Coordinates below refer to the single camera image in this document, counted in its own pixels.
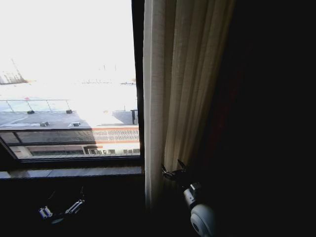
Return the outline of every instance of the window frame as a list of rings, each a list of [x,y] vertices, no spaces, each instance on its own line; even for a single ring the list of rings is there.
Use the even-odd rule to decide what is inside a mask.
[[[144,0],[132,0],[132,21],[134,36],[134,58],[136,72],[137,109],[139,125],[140,156],[97,156],[92,157],[56,157],[19,159],[0,137],[0,171],[19,168],[64,168],[88,167],[104,164],[144,164],[144,88],[143,88],[143,40],[144,40]]]

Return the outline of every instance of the sky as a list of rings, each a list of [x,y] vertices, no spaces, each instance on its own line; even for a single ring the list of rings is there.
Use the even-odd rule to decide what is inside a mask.
[[[8,58],[26,80],[133,79],[131,2],[1,0],[0,70]]]

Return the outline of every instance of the window glass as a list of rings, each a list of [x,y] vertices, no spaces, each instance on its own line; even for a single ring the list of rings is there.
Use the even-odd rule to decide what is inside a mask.
[[[138,154],[131,1],[0,9],[0,137],[17,157]]]

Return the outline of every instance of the rooftop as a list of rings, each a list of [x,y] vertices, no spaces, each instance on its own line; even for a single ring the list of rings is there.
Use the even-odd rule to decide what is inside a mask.
[[[48,122],[49,126],[42,127],[40,126],[41,122]],[[73,122],[80,122],[80,126],[73,126]],[[72,114],[65,112],[0,113],[0,130],[102,128],[104,126],[137,124],[137,111],[135,112],[134,124],[131,111],[85,114],[77,112]]]

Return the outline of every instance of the roof vent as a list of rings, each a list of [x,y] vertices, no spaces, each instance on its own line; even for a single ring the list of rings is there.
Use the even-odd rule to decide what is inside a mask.
[[[74,127],[79,127],[80,126],[80,122],[72,122],[71,124]]]
[[[40,126],[41,127],[47,127],[47,126],[49,126],[49,122],[41,122]]]

